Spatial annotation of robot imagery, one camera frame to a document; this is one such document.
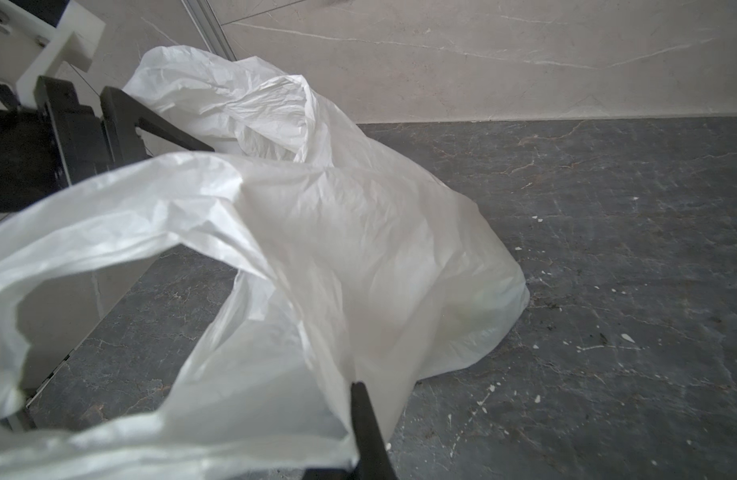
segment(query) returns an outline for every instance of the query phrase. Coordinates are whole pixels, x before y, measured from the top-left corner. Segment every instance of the crumpled plastic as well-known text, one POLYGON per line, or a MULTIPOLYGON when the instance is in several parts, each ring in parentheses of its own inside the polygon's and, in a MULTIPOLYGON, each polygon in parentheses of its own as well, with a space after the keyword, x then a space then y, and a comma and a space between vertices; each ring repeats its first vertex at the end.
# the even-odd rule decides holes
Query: crumpled plastic
POLYGON ((238 269, 154 412, 0 427, 0 478, 228 478, 358 460, 349 386, 388 439, 413 384, 497 346, 528 301, 477 205, 258 58, 144 55, 124 89, 217 153, 99 175, 0 224, 0 418, 24 404, 20 300, 184 244, 238 269))

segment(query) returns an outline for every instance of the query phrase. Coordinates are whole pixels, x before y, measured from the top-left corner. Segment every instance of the white plastic bag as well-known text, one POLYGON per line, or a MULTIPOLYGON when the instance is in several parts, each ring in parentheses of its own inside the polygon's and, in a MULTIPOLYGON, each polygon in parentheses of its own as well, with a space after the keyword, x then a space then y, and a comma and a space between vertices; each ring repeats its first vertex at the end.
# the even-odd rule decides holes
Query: white plastic bag
POLYGON ((115 170, 0 224, 0 418, 22 405, 16 307, 41 281, 184 244, 237 267, 235 287, 157 411, 84 432, 0 427, 0 478, 348 468, 351 382, 387 439, 417 379, 479 360, 526 306, 477 206, 304 78, 156 48, 125 90, 221 153, 115 170))

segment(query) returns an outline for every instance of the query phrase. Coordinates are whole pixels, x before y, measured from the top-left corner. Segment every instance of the white marble wall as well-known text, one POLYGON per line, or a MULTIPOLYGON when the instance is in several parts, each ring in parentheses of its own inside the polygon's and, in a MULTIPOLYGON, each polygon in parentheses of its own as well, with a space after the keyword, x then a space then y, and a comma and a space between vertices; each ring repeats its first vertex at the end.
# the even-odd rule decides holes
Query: white marble wall
POLYGON ((97 94, 106 85, 122 88, 151 48, 185 44, 207 49, 180 0, 76 1, 106 27, 88 72, 65 64, 56 76, 72 81, 80 102, 93 107, 97 115, 101 114, 97 94))
POLYGON ((357 122, 737 114, 737 0, 210 3, 357 122))

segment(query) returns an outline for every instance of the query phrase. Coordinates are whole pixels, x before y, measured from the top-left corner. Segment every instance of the gray marble tile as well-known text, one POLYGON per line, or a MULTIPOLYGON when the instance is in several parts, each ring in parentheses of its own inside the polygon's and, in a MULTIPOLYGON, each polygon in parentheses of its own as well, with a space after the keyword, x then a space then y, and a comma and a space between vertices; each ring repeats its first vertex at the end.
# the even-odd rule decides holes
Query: gray marble tile
MULTIPOLYGON (((415 386, 399 478, 737 478, 737 118, 362 128, 475 200, 532 293, 495 351, 415 386)), ((156 408, 233 275, 157 260, 38 425, 156 408)))
POLYGON ((157 258, 158 256, 154 256, 133 260, 133 262, 111 265, 94 272, 98 292, 97 304, 101 318, 104 318, 113 309, 157 258))

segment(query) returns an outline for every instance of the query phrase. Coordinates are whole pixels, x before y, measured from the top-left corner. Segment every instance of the dark marble floor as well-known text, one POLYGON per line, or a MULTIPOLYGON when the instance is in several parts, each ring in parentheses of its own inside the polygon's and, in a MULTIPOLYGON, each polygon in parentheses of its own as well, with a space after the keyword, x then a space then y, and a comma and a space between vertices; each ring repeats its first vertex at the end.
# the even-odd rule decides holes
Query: dark marble floor
MULTIPOLYGON (((475 200, 532 293, 485 359, 416 385, 400 478, 737 478, 737 118, 363 129, 475 200)), ((164 255, 33 404, 38 425, 155 408, 232 274, 164 255)))

